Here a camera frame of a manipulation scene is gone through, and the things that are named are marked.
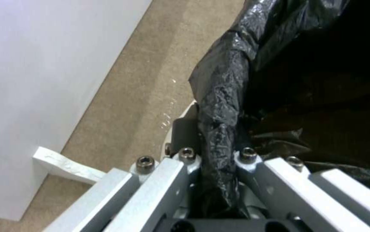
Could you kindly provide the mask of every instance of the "black plastic bag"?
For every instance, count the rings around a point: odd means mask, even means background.
[[[200,215],[244,217],[233,160],[241,114],[256,117],[255,128],[285,106],[306,114],[370,96],[370,2],[247,0],[189,82],[202,134]],[[262,130],[255,133],[282,131]]]

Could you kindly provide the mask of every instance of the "white metal bar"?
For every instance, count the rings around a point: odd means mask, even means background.
[[[297,215],[313,231],[370,231],[370,227],[281,158],[257,165],[254,181],[276,219]]]
[[[112,169],[55,219],[45,232],[101,231],[138,188],[136,175]]]
[[[163,216],[173,215],[188,186],[186,166],[165,158],[104,231],[153,231]]]
[[[370,226],[370,189],[338,169],[314,173],[309,178]]]
[[[37,149],[36,153],[33,155],[33,160],[39,162],[51,175],[58,175],[91,185],[94,185],[106,175],[106,173],[100,170],[76,163],[44,147],[39,147]]]

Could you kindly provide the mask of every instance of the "screw head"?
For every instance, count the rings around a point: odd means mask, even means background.
[[[139,157],[136,160],[136,170],[142,174],[151,173],[155,169],[155,160],[150,156]]]
[[[170,142],[165,144],[165,155],[170,156]]]
[[[179,150],[179,160],[185,164],[191,164],[195,161],[196,154],[190,147],[184,147]]]
[[[293,168],[295,168],[297,171],[301,172],[304,167],[304,162],[297,157],[287,157],[285,158],[285,161],[291,165]]]
[[[245,147],[242,149],[240,160],[243,163],[254,163],[257,159],[258,154],[255,152],[255,150],[251,147]]]

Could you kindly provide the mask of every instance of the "mounting hole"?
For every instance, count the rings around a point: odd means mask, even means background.
[[[195,232],[194,226],[185,220],[175,223],[170,229],[171,232]]]
[[[139,162],[141,162],[141,163],[150,163],[151,159],[149,157],[141,157],[139,159]]]
[[[289,232],[289,230],[280,222],[268,222],[265,225],[265,232]]]
[[[190,149],[190,148],[184,148],[182,150],[182,152],[183,152],[183,154],[192,154],[193,153],[192,149]]]
[[[255,150],[252,149],[251,147],[245,147],[243,150],[242,150],[242,153],[244,154],[248,154],[248,155],[253,155],[255,154]]]

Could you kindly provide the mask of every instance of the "white wooden piece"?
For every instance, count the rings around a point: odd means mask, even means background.
[[[0,217],[20,220],[151,0],[0,0]]]
[[[106,173],[100,170],[76,163],[44,147],[39,147],[39,149],[37,149],[33,159],[40,162],[51,175],[58,175],[91,185],[94,185],[106,175]]]

